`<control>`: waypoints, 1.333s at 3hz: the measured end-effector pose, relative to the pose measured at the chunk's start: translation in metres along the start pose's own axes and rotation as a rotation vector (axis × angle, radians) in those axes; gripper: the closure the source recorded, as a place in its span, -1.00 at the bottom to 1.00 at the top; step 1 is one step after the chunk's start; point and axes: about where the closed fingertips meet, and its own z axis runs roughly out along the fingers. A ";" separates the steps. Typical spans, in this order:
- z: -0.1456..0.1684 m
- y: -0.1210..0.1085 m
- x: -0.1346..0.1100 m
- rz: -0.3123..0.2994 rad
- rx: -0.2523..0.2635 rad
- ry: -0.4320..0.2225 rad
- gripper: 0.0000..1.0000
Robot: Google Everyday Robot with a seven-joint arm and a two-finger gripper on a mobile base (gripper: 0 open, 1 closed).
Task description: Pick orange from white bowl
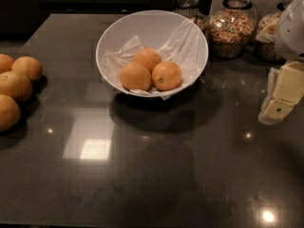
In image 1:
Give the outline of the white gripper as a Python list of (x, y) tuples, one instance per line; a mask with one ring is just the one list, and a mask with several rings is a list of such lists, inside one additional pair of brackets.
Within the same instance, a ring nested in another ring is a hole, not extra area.
[(258, 120), (267, 125), (282, 122), (304, 97), (304, 0), (293, 0), (280, 15), (275, 33), (257, 34), (259, 39), (275, 43), (275, 52), (289, 61), (268, 74), (267, 96), (260, 108)]

